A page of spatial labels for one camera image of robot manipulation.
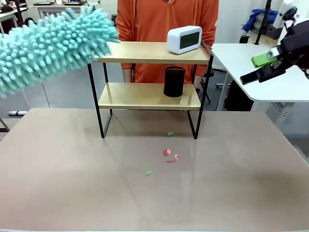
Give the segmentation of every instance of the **two-tier shelf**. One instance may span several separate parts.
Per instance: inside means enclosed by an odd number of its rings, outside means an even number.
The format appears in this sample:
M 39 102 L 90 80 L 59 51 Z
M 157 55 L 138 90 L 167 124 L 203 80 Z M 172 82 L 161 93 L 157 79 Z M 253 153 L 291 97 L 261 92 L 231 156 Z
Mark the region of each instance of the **two-tier shelf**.
M 98 58 L 96 62 L 102 62 L 106 85 L 103 93 L 97 100 L 97 93 L 94 84 L 91 64 L 88 64 L 90 82 L 98 115 L 98 124 L 102 138 L 106 132 L 112 117 L 113 109 L 127 110 L 185 110 L 188 113 L 193 137 L 197 139 L 200 121 L 206 98 L 208 81 L 211 74 L 213 54 L 203 43 L 210 55 L 200 47 L 196 50 L 180 55 L 170 53 L 166 43 L 153 42 L 121 42 L 110 43 L 111 55 Z M 107 76 L 106 63 L 132 63 L 132 64 L 192 64 L 192 84 L 183 86 L 183 95 L 178 98 L 170 98 L 163 94 L 164 84 L 144 84 L 144 83 L 109 83 Z M 197 65 L 208 65 L 206 81 L 202 81 L 203 96 L 200 102 L 193 86 Z M 109 109 L 110 115 L 103 129 L 100 109 Z M 190 111 L 199 111 L 197 128 L 193 126 Z

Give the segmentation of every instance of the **white table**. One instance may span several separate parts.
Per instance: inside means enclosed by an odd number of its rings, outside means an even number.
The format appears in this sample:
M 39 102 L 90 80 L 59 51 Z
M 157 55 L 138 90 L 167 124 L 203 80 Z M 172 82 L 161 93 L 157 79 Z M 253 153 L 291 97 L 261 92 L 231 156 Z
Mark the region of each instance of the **white table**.
M 21 7 L 27 7 L 27 3 L 20 3 Z
M 7 13 L 3 13 L 3 14 L 0 14 L 0 30 L 1 30 L 1 33 L 4 34 L 4 30 L 3 30 L 3 27 L 2 27 L 2 24 L 1 22 L 5 21 L 5 20 L 8 20 L 8 19 L 13 19 L 13 22 L 14 22 L 14 25 L 15 27 L 17 28 L 17 22 L 16 22 L 16 18 L 15 18 L 15 13 L 17 11 L 10 11 L 10 12 L 7 12 Z
M 76 13 L 81 12 L 81 7 L 87 7 L 88 5 L 82 5 L 82 6 L 68 6 L 68 5 L 62 5 L 62 4 L 54 4 L 50 6 L 32 6 L 38 9 L 40 18 L 44 18 L 45 16 L 54 15 L 55 17 L 57 14 L 60 14 L 61 12 L 65 11 L 66 8 L 72 8 Z
M 251 111 L 266 113 L 273 103 L 281 110 L 276 120 L 280 128 L 295 102 L 309 102 L 309 80 L 297 66 L 287 70 L 286 74 L 263 83 L 258 81 L 243 85 L 240 77 L 256 70 L 251 58 L 268 51 L 264 45 L 250 43 L 216 43 L 212 51 L 227 71 L 217 111 L 221 111 L 228 84 L 235 80 L 246 95 L 254 101 Z

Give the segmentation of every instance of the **blue cloth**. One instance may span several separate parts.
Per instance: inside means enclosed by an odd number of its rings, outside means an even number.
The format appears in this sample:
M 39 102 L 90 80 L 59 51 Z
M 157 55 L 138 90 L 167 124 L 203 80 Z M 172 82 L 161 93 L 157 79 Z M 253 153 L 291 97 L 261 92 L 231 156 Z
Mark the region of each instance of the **blue cloth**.
M 245 25 L 243 25 L 242 30 L 245 30 L 246 32 L 250 31 L 255 22 L 255 18 L 258 16 L 259 13 L 265 14 L 265 11 L 266 11 L 265 9 L 253 10 L 251 12 L 252 15 L 250 15 L 249 21 Z M 274 23 L 277 15 L 278 15 L 278 11 L 269 10 L 267 22 Z

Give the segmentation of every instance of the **wooden shelf board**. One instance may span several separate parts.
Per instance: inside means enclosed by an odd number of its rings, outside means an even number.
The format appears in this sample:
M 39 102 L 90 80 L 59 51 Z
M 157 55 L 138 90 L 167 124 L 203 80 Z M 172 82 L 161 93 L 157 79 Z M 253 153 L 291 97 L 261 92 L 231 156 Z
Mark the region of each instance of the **wooden shelf board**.
M 183 86 L 183 95 L 163 94 L 164 84 L 107 83 L 98 101 L 100 109 L 199 110 L 201 103 L 193 85 Z
M 209 56 L 202 47 L 176 55 L 168 51 L 167 43 L 121 42 L 109 43 L 112 54 L 98 58 L 97 62 L 136 64 L 204 64 Z

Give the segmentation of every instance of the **person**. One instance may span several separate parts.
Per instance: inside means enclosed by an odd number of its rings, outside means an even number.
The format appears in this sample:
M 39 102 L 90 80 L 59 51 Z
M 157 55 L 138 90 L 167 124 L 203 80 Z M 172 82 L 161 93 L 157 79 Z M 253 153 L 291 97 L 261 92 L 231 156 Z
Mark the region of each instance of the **person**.
M 212 47 L 215 40 L 219 0 L 118 0 L 116 19 L 119 40 L 166 42 L 170 29 L 188 25 L 202 28 L 202 39 Z M 193 65 L 175 64 L 186 70 L 185 84 L 192 81 Z M 162 64 L 121 64 L 124 82 L 164 83 Z M 205 65 L 197 65 L 194 86 L 200 89 Z

